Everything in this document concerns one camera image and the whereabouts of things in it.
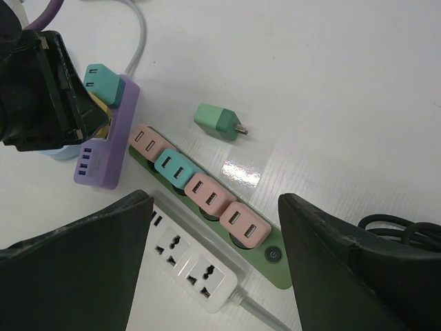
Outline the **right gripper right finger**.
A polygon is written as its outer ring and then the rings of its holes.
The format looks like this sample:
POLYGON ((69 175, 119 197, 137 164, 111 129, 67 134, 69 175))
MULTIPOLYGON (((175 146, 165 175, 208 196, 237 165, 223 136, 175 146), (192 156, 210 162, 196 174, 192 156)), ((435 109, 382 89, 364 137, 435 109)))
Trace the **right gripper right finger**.
POLYGON ((353 225, 293 193, 278 214, 303 330, 439 330, 440 226, 353 225))

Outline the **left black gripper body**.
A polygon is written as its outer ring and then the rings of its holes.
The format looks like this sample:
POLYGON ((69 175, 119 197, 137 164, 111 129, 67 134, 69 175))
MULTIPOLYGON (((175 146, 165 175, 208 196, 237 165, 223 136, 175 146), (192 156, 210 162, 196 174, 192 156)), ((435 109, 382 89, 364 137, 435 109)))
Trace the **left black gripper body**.
POLYGON ((57 31, 1 33, 1 142, 20 152, 69 144, 57 81, 57 31))

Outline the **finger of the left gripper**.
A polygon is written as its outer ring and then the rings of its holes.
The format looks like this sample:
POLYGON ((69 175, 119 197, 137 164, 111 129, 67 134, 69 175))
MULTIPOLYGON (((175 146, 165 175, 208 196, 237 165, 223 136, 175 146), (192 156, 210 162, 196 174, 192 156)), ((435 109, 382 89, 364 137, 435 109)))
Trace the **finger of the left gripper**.
POLYGON ((110 124, 107 113, 92 99, 77 74, 61 34, 46 30, 41 36, 47 42, 45 53, 54 77, 55 90, 59 97, 53 97, 61 125, 61 145, 79 145, 96 136, 99 130, 110 124))

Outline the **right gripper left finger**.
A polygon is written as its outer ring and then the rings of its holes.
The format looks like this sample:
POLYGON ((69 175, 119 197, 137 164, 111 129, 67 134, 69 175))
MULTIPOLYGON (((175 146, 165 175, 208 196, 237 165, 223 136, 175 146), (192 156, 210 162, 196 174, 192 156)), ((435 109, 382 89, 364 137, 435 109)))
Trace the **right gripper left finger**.
POLYGON ((136 190, 2 249, 1 329, 126 329, 153 206, 136 190))

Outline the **teal charger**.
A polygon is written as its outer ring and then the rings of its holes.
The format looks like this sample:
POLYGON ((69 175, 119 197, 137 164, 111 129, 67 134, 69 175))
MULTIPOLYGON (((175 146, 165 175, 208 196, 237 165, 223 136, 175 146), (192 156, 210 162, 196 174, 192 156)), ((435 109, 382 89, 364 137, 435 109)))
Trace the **teal charger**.
POLYGON ((86 68, 83 85, 110 108, 120 107, 125 82, 102 63, 92 63, 86 68))
POLYGON ((193 161, 184 154, 165 149, 154 162, 154 167, 175 188, 183 190, 196 173, 203 173, 193 161))

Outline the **pink charger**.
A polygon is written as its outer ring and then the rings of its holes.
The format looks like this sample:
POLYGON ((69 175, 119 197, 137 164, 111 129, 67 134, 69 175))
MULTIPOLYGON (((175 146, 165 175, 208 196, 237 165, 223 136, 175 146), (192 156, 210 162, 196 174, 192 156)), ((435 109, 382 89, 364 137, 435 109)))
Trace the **pink charger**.
POLYGON ((196 173, 187 183, 185 194, 209 217, 217 219, 236 197, 212 177, 196 173))
POLYGON ((135 128, 129 137, 129 144, 148 161, 153 163, 164 150, 174 149, 167 139, 145 125, 139 125, 135 128))
POLYGON ((271 233, 271 225, 267 221, 237 201, 220 216, 220 224, 249 249, 260 246, 271 233))

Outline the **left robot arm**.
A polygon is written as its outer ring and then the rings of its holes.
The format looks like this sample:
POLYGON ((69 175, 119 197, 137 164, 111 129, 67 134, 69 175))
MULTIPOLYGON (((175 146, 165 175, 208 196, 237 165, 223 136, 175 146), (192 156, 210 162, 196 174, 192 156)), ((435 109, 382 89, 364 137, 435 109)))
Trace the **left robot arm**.
POLYGON ((83 86, 61 35, 46 30, 62 1, 29 26, 1 2, 1 142, 19 152, 80 145, 109 119, 83 86))

